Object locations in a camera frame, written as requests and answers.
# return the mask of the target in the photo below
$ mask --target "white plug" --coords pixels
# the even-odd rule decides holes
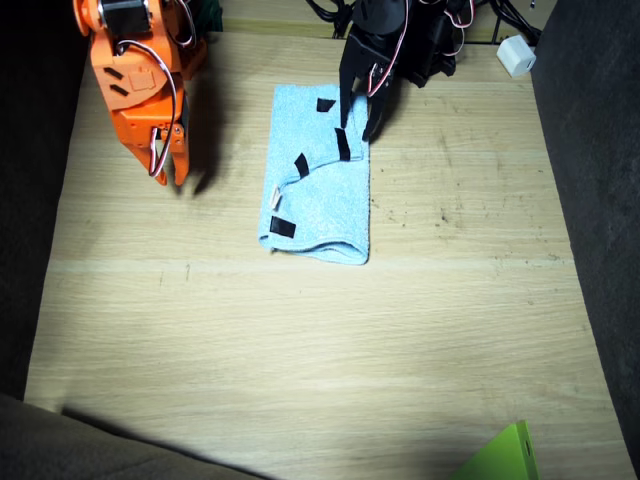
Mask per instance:
[[[500,44],[498,58],[512,77],[527,73],[536,63],[535,53],[520,35],[509,37]]]

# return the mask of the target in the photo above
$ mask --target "wooden table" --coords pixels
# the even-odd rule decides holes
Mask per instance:
[[[402,89],[367,265],[258,245],[274,87],[336,82],[342,48],[212,43],[196,196],[145,175],[87,70],[27,401],[280,479],[446,478],[519,419],[543,478],[632,478],[531,80],[495,47]]]

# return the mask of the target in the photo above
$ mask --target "white tag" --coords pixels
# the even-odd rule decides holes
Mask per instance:
[[[273,193],[271,194],[271,201],[269,202],[269,206],[271,210],[276,210],[278,208],[278,203],[280,203],[280,199],[282,198],[282,194],[280,193],[280,189],[277,185],[273,186]]]

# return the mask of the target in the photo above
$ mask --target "folded towel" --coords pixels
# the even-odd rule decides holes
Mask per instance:
[[[340,128],[336,85],[278,86],[264,180],[259,240],[329,262],[369,258],[367,100],[359,97]]]

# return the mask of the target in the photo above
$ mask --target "white wire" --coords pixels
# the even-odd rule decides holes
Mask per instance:
[[[176,84],[173,82],[173,77],[171,76],[171,71],[167,67],[166,63],[164,63],[162,61],[160,56],[153,50],[153,48],[151,48],[151,47],[149,47],[149,46],[147,46],[147,45],[145,45],[143,43],[136,42],[135,40],[120,40],[116,44],[116,50],[118,52],[118,55],[124,54],[124,46],[125,45],[132,45],[132,46],[137,47],[140,50],[144,51],[148,55],[151,55],[153,57],[153,59],[156,62],[158,62],[158,65],[160,65],[160,68],[162,69],[164,74],[167,76],[167,80],[169,81],[169,85],[171,86],[171,102],[172,102],[172,105],[173,105],[172,111],[171,111],[171,123],[169,124],[169,133],[167,134],[167,140],[164,142],[164,146],[162,147],[162,152],[160,153],[160,161],[158,162],[157,168],[155,168],[156,167],[156,165],[155,165],[155,163],[156,163],[155,140],[156,140],[156,134],[157,134],[158,129],[157,129],[157,127],[153,127],[151,129],[151,162],[149,164],[149,175],[155,178],[162,171],[162,168],[164,167],[164,162],[167,159],[167,155],[169,153],[169,145],[171,144],[171,134],[173,132],[173,124],[176,121],[176,103],[177,103],[177,96],[178,96],[178,94],[176,93]]]
[[[449,20],[451,20],[451,23],[453,24],[454,27],[458,27],[458,28],[469,28],[471,26],[471,24],[473,23],[473,20],[476,17],[476,4],[475,4],[475,0],[469,0],[469,6],[471,7],[471,19],[469,20],[469,23],[460,23],[460,16],[458,16],[458,22],[456,23],[455,18],[453,18],[453,14],[445,9],[444,14],[449,17]]]
[[[455,57],[457,54],[459,54],[462,51],[462,47],[464,47],[464,28],[461,28],[460,31],[462,32],[462,43],[460,43],[458,50],[456,50],[453,53],[443,53],[445,57]]]
[[[183,48],[193,47],[196,44],[196,27],[193,24],[193,16],[191,15],[191,9],[187,6],[184,0],[174,0],[174,1],[182,7],[182,10],[187,16],[187,21],[189,22],[189,29],[191,30],[191,36],[189,37],[189,40],[186,40],[184,42],[178,40],[173,36],[171,37],[171,39]]]
[[[384,74],[382,75],[382,78],[380,79],[378,84],[373,88],[373,90],[369,89],[369,91],[367,92],[368,97],[373,97],[378,92],[378,90],[380,90],[380,87],[382,87],[384,82],[387,80],[387,77],[389,77],[389,74],[391,73],[391,69],[393,68],[393,64],[396,62],[396,58],[398,58],[398,53],[400,53],[400,47],[402,46],[402,41],[404,40],[404,36],[407,33],[408,23],[409,23],[409,0],[404,0],[404,28],[402,29],[402,34],[400,35],[400,38],[398,38],[398,44],[396,45],[396,50],[393,53],[393,58],[389,62],[389,66],[387,67],[387,70],[384,72]],[[373,77],[374,67],[372,67],[371,71],[369,72],[369,83],[371,83],[371,80]]]

